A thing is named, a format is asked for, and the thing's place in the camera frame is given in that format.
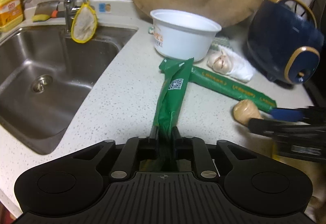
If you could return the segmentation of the green snack wrapper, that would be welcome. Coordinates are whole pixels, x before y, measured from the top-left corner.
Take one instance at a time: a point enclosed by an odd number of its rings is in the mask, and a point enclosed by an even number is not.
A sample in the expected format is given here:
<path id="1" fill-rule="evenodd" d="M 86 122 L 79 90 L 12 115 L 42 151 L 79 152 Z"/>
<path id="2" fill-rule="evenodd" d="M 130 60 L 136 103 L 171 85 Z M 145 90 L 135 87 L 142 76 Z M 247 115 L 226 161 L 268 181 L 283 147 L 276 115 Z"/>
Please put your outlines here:
<path id="1" fill-rule="evenodd" d="M 192 66 L 189 81 L 237 101 L 251 100 L 259 110 L 265 113 L 277 107 L 275 100 L 267 95 L 203 68 Z"/>
<path id="2" fill-rule="evenodd" d="M 185 61 L 165 58 L 159 66 L 165 79 L 160 90 L 153 121 L 153 126 L 158 129 L 158 155 L 154 163 L 154 170 L 157 172 L 170 172 L 177 169 L 172 129 L 177 126 L 192 66 L 192 58 Z"/>

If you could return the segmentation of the garlic bulb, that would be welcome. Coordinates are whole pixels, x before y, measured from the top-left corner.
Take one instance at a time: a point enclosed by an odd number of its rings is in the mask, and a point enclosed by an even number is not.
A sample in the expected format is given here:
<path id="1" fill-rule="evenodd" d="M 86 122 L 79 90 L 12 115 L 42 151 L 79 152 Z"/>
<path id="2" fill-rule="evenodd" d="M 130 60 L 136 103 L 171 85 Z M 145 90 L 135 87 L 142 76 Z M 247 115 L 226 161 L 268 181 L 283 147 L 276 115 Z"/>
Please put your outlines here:
<path id="1" fill-rule="evenodd" d="M 207 66 L 221 74 L 227 74 L 233 69 L 233 63 L 224 50 L 210 54 L 207 60 Z"/>

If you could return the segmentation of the chrome kitchen faucet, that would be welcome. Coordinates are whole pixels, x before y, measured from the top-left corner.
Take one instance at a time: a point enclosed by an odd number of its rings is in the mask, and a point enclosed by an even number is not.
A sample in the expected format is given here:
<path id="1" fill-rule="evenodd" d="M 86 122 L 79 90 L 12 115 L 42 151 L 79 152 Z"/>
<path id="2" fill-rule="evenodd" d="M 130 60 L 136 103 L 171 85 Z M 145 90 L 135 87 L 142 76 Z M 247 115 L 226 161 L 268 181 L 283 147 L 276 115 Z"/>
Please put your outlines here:
<path id="1" fill-rule="evenodd" d="M 76 0 L 64 0 L 64 17 L 66 22 L 66 32 L 71 32 L 72 23 L 80 6 L 76 5 Z"/>

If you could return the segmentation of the yellow detergent box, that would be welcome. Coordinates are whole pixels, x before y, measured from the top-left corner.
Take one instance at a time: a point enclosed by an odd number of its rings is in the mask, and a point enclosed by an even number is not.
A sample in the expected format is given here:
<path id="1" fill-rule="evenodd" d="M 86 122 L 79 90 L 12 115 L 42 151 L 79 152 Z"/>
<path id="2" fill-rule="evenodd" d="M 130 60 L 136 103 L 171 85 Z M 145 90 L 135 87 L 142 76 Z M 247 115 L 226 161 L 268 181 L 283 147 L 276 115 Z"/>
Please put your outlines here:
<path id="1" fill-rule="evenodd" d="M 20 0 L 1 0 L 1 33 L 8 32 L 23 21 Z"/>

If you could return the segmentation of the stainless steel sink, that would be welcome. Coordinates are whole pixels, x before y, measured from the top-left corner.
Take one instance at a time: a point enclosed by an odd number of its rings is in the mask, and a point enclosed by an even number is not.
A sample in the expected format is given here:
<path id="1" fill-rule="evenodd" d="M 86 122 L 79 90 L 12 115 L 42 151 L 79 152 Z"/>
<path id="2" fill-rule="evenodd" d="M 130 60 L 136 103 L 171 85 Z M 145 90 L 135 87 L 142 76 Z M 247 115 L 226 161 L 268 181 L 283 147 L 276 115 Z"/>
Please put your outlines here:
<path id="1" fill-rule="evenodd" d="M 1 125 L 32 151 L 54 151 L 99 77 L 135 34 L 99 27 L 76 43 L 63 25 L 15 30 L 1 41 Z"/>

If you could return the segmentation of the ginger root piece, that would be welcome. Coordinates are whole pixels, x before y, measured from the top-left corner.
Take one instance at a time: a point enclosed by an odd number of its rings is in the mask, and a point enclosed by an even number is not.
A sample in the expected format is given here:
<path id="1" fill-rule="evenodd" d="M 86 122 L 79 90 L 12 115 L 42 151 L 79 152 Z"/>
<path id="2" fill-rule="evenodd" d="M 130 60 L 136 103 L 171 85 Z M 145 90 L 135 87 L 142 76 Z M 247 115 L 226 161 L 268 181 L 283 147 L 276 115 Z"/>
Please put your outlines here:
<path id="1" fill-rule="evenodd" d="M 247 126 L 250 119 L 262 119 L 258 107 L 248 99 L 242 100 L 233 107 L 233 118 Z"/>

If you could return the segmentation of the white crumpled tissue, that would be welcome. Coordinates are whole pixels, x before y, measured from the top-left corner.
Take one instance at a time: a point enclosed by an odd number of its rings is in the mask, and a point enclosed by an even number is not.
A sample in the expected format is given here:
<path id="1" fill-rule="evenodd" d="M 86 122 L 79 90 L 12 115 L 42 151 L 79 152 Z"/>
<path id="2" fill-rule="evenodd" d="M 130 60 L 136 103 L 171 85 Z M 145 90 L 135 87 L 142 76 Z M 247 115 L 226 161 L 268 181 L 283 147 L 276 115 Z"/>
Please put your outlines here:
<path id="1" fill-rule="evenodd" d="M 226 47 L 221 48 L 221 52 L 226 57 L 226 65 L 222 68 L 224 75 L 231 76 L 243 83 L 247 83 L 253 78 L 256 70 L 245 58 Z"/>

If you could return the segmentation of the yellow green sponge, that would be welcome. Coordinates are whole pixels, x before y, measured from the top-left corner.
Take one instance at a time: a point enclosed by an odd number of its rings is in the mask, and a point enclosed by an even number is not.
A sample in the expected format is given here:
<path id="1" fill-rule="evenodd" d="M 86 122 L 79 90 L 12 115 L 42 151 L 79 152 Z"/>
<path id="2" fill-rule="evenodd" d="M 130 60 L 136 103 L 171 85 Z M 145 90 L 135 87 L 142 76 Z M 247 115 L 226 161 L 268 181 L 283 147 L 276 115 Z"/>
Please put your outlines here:
<path id="1" fill-rule="evenodd" d="M 36 14 L 32 17 L 32 22 L 42 22 L 47 21 L 51 18 L 50 15 L 47 14 Z"/>

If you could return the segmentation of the green striped cloth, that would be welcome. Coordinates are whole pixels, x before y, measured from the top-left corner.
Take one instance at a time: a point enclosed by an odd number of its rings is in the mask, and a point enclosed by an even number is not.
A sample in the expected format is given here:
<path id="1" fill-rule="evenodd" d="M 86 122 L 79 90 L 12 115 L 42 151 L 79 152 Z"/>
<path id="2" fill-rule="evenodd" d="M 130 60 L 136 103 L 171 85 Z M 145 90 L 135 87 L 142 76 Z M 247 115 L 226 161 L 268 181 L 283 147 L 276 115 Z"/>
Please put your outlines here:
<path id="1" fill-rule="evenodd" d="M 231 49 L 230 40 L 225 36 L 218 36 L 213 39 L 212 44 L 210 45 L 211 50 L 220 50 L 221 48 Z"/>

